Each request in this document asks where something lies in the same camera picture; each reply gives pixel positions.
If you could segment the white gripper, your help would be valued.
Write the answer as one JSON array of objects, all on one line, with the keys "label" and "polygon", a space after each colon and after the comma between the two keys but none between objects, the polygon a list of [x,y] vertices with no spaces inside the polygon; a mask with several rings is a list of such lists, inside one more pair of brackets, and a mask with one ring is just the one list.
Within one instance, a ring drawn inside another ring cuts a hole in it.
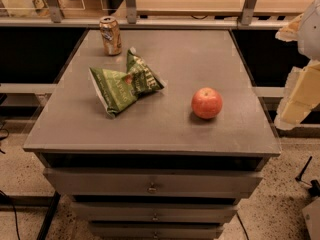
[{"label": "white gripper", "polygon": [[281,27],[275,38],[284,42],[298,40],[299,53],[312,59],[303,69],[292,68],[277,108],[275,126],[292,130],[320,104],[320,0],[314,0],[303,15]]}]

